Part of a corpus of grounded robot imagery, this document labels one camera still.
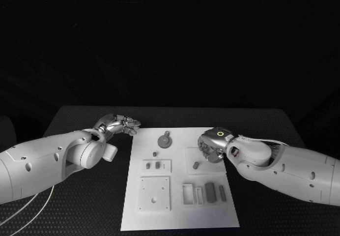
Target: black background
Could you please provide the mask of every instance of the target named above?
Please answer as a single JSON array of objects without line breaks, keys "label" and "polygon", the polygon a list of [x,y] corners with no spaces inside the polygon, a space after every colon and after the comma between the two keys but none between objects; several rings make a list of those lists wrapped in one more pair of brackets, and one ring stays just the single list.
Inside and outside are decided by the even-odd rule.
[{"label": "black background", "polygon": [[338,156],[336,4],[162,3],[0,2],[18,142],[42,137],[62,105],[280,108],[307,146]]}]

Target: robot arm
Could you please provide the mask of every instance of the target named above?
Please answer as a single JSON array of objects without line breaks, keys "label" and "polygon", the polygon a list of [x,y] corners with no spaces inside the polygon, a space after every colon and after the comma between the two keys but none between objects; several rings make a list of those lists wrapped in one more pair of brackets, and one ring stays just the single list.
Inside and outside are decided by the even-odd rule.
[{"label": "robot arm", "polygon": [[140,122],[113,114],[93,129],[28,141],[0,153],[0,204],[24,199],[57,185],[101,158],[113,161],[117,147],[107,141],[117,133],[137,134]]},{"label": "robot arm", "polygon": [[244,178],[257,181],[291,197],[313,203],[340,206],[340,161],[312,150],[277,142],[235,137],[214,128],[199,138],[208,161],[218,163],[227,155]]}]

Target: table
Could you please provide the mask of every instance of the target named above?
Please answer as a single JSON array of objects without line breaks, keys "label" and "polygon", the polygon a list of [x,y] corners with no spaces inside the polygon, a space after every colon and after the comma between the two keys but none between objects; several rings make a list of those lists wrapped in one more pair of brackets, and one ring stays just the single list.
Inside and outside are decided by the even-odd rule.
[{"label": "table", "polygon": [[[304,148],[293,123],[280,109],[173,108],[64,106],[45,136],[91,128],[109,113],[142,121],[142,127],[222,126],[253,138],[276,139]],[[133,235],[339,235],[340,207],[313,204],[276,192],[241,177],[225,160],[231,191],[241,228],[121,232],[129,163],[133,137],[116,135],[110,143],[119,154],[110,163],[100,161],[55,186],[54,195],[39,217],[18,235],[133,236]],[[0,228],[11,235],[38,214],[51,189],[44,191],[24,212]],[[8,203],[0,208],[3,221],[31,200]]]}]

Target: white cable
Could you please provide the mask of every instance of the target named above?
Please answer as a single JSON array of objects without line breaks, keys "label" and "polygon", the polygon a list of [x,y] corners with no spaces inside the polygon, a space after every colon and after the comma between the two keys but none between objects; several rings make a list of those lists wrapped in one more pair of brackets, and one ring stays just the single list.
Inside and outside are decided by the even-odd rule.
[{"label": "white cable", "polygon": [[253,139],[253,138],[245,137],[244,135],[240,135],[240,137],[244,138],[244,139],[258,140],[258,141],[266,141],[266,142],[273,142],[273,143],[277,143],[277,144],[281,144],[281,145],[290,146],[289,144],[286,144],[284,142],[277,141],[277,140],[268,140],[268,139]]},{"label": "white cable", "polygon": [[[55,189],[55,186],[52,187],[52,191],[51,191],[51,194],[49,194],[49,197],[48,197],[48,201],[49,201],[49,198],[51,198],[51,196],[52,196],[54,189]],[[39,214],[41,214],[41,212],[42,212],[42,210],[44,210],[44,208],[45,208],[45,206],[47,206],[47,204],[48,204],[48,201],[47,201],[47,203],[45,203],[45,205],[44,205],[41,211],[38,212],[35,218],[39,216]],[[35,220],[35,218],[34,218],[34,219],[31,220],[31,222],[24,226],[24,228],[32,223],[32,221]]]},{"label": "white cable", "polygon": [[31,201],[26,203],[26,205],[22,207],[22,209],[0,223],[0,226],[21,213],[21,211],[26,208],[26,206],[31,204],[31,202],[35,200],[38,197],[38,194],[34,196]]}]

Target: white paper sheet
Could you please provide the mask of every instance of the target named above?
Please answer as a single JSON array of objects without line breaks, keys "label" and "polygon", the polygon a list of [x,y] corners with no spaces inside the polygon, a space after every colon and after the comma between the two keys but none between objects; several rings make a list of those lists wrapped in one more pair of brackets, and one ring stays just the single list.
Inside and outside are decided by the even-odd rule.
[{"label": "white paper sheet", "polygon": [[[240,227],[225,172],[188,174],[186,148],[198,148],[198,138],[209,129],[212,128],[142,128],[139,130],[133,138],[121,231]],[[158,145],[158,139],[166,131],[170,132],[172,146],[163,149]],[[172,160],[172,173],[143,174],[143,160]],[[139,211],[142,177],[170,177],[170,211]],[[208,182],[215,183],[217,203],[208,203],[205,188]],[[198,205],[196,191],[195,205],[183,206],[182,185],[188,183],[194,184],[195,190],[196,187],[202,188],[204,206]],[[224,185],[227,202],[221,199],[219,185]]]}]

